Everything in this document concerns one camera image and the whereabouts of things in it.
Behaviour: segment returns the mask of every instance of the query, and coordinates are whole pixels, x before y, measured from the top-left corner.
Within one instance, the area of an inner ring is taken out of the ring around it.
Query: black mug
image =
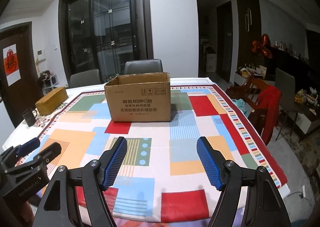
[[[25,121],[27,122],[27,125],[29,126],[29,127],[31,127],[31,126],[33,126],[35,123],[36,123],[36,117],[37,117],[37,115],[38,115],[38,112],[34,109],[30,109],[30,108],[28,108],[28,109],[26,109],[25,111],[24,111],[24,113],[22,114],[22,117],[25,119]]]

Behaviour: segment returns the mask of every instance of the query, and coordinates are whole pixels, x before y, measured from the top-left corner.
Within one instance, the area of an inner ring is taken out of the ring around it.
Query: metal screw
[[[99,160],[94,159],[90,161],[90,166],[96,166],[97,164],[99,164]]]
[[[59,167],[58,167],[58,171],[59,171],[59,172],[62,172],[62,171],[64,171],[65,169],[66,169],[65,166],[59,166]]]
[[[227,160],[227,161],[226,161],[226,165],[227,165],[227,166],[234,166],[235,163],[234,163],[232,160]]]
[[[259,171],[264,173],[267,169],[264,166],[259,166]]]

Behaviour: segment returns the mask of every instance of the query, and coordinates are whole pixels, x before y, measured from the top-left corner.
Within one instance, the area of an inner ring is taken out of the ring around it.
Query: dining table
[[[196,153],[205,136],[214,149],[241,167],[265,166],[282,198],[289,195],[287,178],[254,127],[225,92],[209,78],[171,78],[170,122],[116,123],[111,120],[104,84],[67,88],[68,99],[51,115],[25,121],[3,145],[22,145],[34,137],[40,147],[21,158],[32,158],[53,142],[61,154],[48,164],[51,178],[58,166],[82,167],[111,149],[119,136],[128,151],[116,181],[105,191],[110,211],[120,226],[153,226],[209,221],[220,192],[211,186]],[[82,221],[90,225],[83,190],[76,188]],[[247,187],[242,187],[236,218],[241,222]]]

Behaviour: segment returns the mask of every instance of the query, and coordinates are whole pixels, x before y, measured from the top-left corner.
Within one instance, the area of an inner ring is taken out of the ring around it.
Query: mug handle
[[[36,112],[36,115],[35,115],[35,118],[36,118],[36,117],[38,116],[38,112],[37,112],[36,109],[34,109],[34,110],[32,110],[32,113],[33,113],[34,111]]]

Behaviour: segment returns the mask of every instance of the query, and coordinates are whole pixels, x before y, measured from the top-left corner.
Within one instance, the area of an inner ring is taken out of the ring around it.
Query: gray chair
[[[99,69],[79,72],[71,75],[69,88],[102,84]]]
[[[160,59],[149,59],[126,62],[124,74],[137,74],[149,72],[163,72]]]
[[[281,129],[279,131],[279,134],[278,134],[276,140],[278,139],[278,137],[281,133],[281,130],[284,126],[284,123],[286,122],[286,119],[288,117],[288,112],[294,112],[296,114],[294,117],[294,122],[292,125],[290,136],[292,135],[294,125],[296,124],[298,113],[300,112],[300,109],[299,109],[298,104],[296,104],[294,101],[295,85],[296,85],[296,81],[293,76],[280,70],[279,68],[276,69],[275,87],[278,88],[282,93],[282,96],[280,99],[280,106],[284,109],[284,112],[286,113],[285,118],[284,118],[284,122],[281,126]]]

